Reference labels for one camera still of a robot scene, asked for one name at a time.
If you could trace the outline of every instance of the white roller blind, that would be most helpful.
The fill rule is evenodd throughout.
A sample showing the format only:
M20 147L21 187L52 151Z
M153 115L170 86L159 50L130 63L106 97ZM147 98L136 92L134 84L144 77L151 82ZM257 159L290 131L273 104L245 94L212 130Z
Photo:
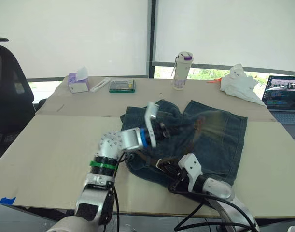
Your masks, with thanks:
M155 59L295 71L295 0L158 0Z
M0 43L27 78L146 75L147 0L0 0Z

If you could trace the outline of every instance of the denim shorts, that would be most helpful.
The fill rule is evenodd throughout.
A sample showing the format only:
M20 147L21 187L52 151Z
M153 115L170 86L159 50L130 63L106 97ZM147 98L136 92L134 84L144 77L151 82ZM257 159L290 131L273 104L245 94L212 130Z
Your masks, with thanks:
M141 152L154 159L178 158L194 153L202 166L203 175L233 185L244 146L247 118L218 110L191 100L181 114L178 107L160 100L157 122L166 126L192 125L177 135L157 143L156 148ZM121 116L122 130L144 127L145 108L128 107ZM171 182L161 170L150 165L135 152L126 154L126 165L136 176L167 187Z

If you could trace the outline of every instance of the office chair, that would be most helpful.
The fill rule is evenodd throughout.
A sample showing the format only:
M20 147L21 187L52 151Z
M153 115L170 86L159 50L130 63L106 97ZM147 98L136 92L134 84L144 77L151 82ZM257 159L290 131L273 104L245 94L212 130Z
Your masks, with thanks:
M33 100L32 91L15 56L0 46L0 146L9 146L33 118Z

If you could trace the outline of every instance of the table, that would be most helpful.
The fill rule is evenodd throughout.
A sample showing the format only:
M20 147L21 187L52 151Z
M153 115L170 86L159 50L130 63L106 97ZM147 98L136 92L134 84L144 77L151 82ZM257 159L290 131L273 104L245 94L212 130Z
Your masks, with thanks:
M89 77L91 87L104 77ZM37 114L69 116L112 116L119 117L128 106L145 107L148 101L165 99L176 104L184 111L190 100L217 109L227 110L248 121L276 122L265 106L226 95L219 90L219 83L207 83L206 80L187 80L183 91L174 90L170 80L135 78L136 92L128 94L109 93L109 84L98 92L72 94L64 79L55 93L49 97Z
M0 199L73 209L98 140L120 128L116 117L36 115L0 159ZM244 141L234 184L238 197L256 218L295 217L295 142L275 122L249 122ZM125 213L184 215L197 206L134 176L123 163L116 189ZM203 207L197 215L218 214Z

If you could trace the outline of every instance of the laptop screen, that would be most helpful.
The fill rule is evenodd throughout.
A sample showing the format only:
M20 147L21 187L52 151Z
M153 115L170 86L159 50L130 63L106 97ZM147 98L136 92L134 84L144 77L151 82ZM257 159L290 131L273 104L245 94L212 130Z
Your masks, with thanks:
M295 111L295 77L270 76L262 101L271 110Z

